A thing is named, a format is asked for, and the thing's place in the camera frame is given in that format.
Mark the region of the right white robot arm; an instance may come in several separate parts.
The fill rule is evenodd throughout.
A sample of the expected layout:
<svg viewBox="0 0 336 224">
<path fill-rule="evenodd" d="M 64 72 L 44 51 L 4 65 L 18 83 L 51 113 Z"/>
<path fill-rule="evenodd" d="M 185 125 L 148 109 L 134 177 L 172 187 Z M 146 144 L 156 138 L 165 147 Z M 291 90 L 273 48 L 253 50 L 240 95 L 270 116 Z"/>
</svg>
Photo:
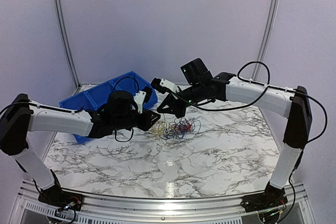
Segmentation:
<svg viewBox="0 0 336 224">
<path fill-rule="evenodd" d="M 260 195 L 263 206 L 273 206 L 309 142 L 312 114 L 306 89 L 274 87 L 269 82 L 258 83 L 227 72 L 213 76 L 200 58 L 181 66 L 181 71 L 190 85 L 184 90 L 164 78 L 152 80 L 151 86 L 156 91 L 168 94 L 157 109 L 159 113 L 182 118 L 187 107 L 199 109 L 199 102 L 218 100 L 241 102 L 241 109 L 254 105 L 287 119 L 278 162 L 265 192 Z"/>
</svg>

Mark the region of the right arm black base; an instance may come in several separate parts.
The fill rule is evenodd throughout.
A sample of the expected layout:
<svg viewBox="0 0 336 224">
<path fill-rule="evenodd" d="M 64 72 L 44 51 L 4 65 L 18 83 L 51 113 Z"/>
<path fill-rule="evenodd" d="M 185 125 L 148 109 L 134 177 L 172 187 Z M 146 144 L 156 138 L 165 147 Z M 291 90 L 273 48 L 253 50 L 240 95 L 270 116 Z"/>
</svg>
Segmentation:
<svg viewBox="0 0 336 224">
<path fill-rule="evenodd" d="M 243 196 L 240 205 L 246 212 L 253 212 L 284 206 L 287 202 L 285 189 L 278 189 L 268 182 L 263 192 Z"/>
</svg>

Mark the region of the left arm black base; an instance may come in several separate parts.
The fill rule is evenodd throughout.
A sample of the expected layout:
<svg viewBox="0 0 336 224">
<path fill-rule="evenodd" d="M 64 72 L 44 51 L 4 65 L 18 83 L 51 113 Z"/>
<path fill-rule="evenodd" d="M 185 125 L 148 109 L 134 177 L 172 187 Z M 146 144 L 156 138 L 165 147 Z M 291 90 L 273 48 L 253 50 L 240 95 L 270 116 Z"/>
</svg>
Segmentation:
<svg viewBox="0 0 336 224">
<path fill-rule="evenodd" d="M 40 189 L 38 201 L 58 207 L 60 209 L 74 209 L 80 211 L 84 196 L 79 193 L 73 193 L 63 190 L 59 181 L 55 179 L 55 184 L 48 189 Z"/>
</svg>

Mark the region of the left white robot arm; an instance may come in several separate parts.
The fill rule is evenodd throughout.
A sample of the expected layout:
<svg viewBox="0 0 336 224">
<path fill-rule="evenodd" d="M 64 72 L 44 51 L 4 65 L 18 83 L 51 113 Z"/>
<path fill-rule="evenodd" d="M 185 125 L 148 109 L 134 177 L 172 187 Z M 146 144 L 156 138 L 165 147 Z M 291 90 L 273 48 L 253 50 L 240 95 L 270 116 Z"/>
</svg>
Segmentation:
<svg viewBox="0 0 336 224">
<path fill-rule="evenodd" d="M 62 132 L 88 138 L 116 135 L 118 130 L 133 132 L 135 128 L 146 132 L 161 117 L 144 108 L 147 100 L 145 91 L 136 95 L 115 91 L 97 110 L 71 110 L 44 105 L 29 100 L 26 94 L 19 94 L 1 111 L 1 151 L 13 157 L 48 200 L 61 206 L 66 202 L 66 193 L 30 146 L 28 132 Z"/>
</svg>

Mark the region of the blue three-compartment plastic bin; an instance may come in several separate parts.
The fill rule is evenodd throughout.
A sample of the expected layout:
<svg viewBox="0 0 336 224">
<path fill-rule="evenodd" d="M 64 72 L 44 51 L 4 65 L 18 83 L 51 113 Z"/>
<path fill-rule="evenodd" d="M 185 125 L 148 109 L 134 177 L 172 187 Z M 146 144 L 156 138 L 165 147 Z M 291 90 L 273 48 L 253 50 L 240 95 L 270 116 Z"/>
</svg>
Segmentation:
<svg viewBox="0 0 336 224">
<path fill-rule="evenodd" d="M 131 112 L 136 111 L 134 108 L 137 106 L 133 97 L 145 86 L 152 88 L 146 80 L 130 71 L 59 102 L 65 109 L 95 111 L 93 119 L 96 126 L 92 127 L 93 133 L 89 136 L 75 134 L 76 141 L 83 143 L 90 138 L 117 135 L 119 130 L 131 131 L 133 135 L 137 128 L 132 126 Z M 152 90 L 149 102 L 143 105 L 143 111 L 152 111 L 151 108 L 158 102 Z"/>
</svg>

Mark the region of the aluminium front rail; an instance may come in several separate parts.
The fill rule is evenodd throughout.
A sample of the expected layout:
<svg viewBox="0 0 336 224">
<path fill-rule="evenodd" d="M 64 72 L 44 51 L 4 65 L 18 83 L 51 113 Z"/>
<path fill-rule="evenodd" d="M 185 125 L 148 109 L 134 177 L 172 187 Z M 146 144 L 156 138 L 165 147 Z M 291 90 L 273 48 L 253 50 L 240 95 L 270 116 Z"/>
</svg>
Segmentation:
<svg viewBox="0 0 336 224">
<path fill-rule="evenodd" d="M 23 181 L 9 223 L 315 223 L 302 183 L 286 186 L 288 202 L 247 212 L 242 195 L 193 199 L 145 199 L 81 192 L 80 210 L 58 212 L 38 201 L 32 182 Z"/>
</svg>

